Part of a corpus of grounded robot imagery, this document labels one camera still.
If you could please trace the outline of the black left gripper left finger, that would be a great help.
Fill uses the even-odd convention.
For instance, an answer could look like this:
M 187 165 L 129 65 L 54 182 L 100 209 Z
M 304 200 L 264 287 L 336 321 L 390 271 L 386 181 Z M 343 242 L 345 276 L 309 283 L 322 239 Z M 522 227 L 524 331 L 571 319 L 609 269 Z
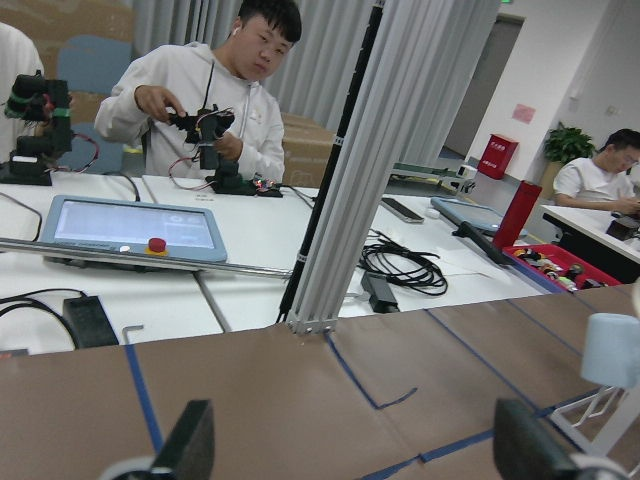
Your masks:
M 191 400 L 151 464 L 152 479 L 209 479 L 215 458 L 210 400 Z

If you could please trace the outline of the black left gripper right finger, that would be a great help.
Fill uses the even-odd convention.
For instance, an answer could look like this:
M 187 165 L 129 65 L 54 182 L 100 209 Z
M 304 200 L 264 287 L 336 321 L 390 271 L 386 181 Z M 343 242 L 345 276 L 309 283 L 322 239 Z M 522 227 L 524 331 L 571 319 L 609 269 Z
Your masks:
M 494 409 L 493 460 L 502 479 L 575 479 L 578 467 L 517 399 Z

